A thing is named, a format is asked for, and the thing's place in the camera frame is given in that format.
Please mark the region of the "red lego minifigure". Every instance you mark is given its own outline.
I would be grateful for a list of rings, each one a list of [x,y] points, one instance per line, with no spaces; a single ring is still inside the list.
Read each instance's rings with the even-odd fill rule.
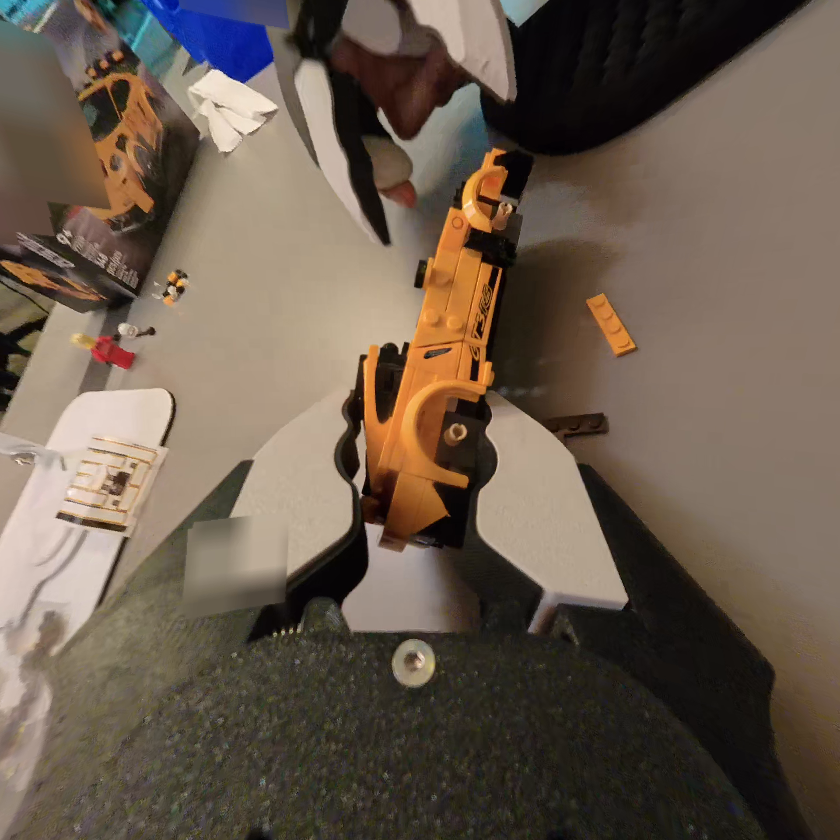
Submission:
[[[100,364],[124,371],[133,366],[135,353],[124,349],[116,338],[101,335],[93,337],[86,333],[74,333],[70,342],[79,349],[88,351],[92,359]]]

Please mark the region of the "black L-shaped lego plate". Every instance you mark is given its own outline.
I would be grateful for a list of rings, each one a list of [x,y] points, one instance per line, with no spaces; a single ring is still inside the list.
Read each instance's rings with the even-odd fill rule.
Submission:
[[[610,425],[603,413],[586,413],[554,416],[542,421],[542,425],[560,439],[608,434]]]

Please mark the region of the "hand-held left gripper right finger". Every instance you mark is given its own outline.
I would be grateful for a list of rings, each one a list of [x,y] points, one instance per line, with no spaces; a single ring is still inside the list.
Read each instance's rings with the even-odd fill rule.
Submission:
[[[498,393],[486,404],[459,552],[480,605],[510,606],[532,634],[562,607],[621,612],[625,585],[572,453]]]

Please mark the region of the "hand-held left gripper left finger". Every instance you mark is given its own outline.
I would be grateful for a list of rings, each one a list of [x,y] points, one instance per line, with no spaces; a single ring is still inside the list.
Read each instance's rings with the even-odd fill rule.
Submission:
[[[310,600],[338,604],[363,580],[369,547],[355,478],[360,404],[354,390],[325,396],[290,421],[252,459],[232,518],[279,524],[286,547],[276,562],[286,573],[284,606]]]

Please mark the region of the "person's right forearm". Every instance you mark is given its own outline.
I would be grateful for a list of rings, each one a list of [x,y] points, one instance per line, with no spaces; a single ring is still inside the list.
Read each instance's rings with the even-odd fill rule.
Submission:
[[[594,149],[686,95],[805,1],[549,1],[510,24],[518,95],[488,129],[534,154]]]

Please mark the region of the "orange lego car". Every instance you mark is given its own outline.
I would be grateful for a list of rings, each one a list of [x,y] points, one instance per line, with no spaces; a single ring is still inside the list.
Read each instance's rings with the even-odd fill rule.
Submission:
[[[380,545],[458,547],[476,483],[494,381],[491,352],[519,204],[533,158],[491,149],[457,190],[433,256],[418,263],[413,337],[370,347],[356,392],[365,436],[362,509]]]

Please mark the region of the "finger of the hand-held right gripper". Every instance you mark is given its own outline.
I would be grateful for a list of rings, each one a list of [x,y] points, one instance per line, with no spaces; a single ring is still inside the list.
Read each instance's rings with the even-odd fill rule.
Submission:
[[[500,102],[515,100],[511,31],[499,1],[409,1],[416,22],[431,28],[450,59]]]
[[[371,241],[389,246],[390,231],[362,138],[361,92],[355,81],[332,73],[317,59],[304,59],[293,80],[321,174]]]

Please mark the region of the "person's right hand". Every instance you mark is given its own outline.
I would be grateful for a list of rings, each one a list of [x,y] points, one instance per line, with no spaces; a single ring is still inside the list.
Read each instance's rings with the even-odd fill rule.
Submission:
[[[329,55],[331,68],[360,84],[399,140],[414,139],[436,109],[475,82],[452,60],[435,29],[422,26],[419,33],[428,40],[423,55],[380,55],[346,35],[337,38]]]

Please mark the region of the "lego set box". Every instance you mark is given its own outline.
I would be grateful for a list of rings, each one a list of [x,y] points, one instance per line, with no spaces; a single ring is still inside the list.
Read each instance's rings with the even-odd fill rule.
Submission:
[[[2,245],[2,288],[76,312],[142,291],[200,142],[181,106],[99,2],[2,2],[2,19],[44,36],[96,146],[109,205],[49,205],[52,234]]]

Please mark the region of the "orange lego plate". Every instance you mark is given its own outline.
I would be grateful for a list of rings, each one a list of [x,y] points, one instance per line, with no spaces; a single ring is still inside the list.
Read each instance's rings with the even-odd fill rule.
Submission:
[[[637,350],[637,345],[605,294],[586,300],[586,305],[615,357]]]

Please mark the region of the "white crumpled cloth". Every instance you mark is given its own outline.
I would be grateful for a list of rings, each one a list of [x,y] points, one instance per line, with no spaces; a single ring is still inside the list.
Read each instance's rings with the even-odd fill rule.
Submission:
[[[263,94],[217,69],[210,69],[186,93],[195,114],[204,117],[221,154],[236,150],[278,110]]]

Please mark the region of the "sticker sheet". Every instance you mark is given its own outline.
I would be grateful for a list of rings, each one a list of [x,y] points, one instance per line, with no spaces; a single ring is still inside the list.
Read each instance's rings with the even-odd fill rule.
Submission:
[[[55,518],[71,527],[129,538],[169,450],[92,436]]]

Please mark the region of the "blue plastic bin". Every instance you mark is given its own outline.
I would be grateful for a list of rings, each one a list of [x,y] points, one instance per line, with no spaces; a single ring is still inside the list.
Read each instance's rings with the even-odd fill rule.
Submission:
[[[163,29],[199,64],[246,82],[272,64],[263,24],[251,20],[247,2],[143,1]]]

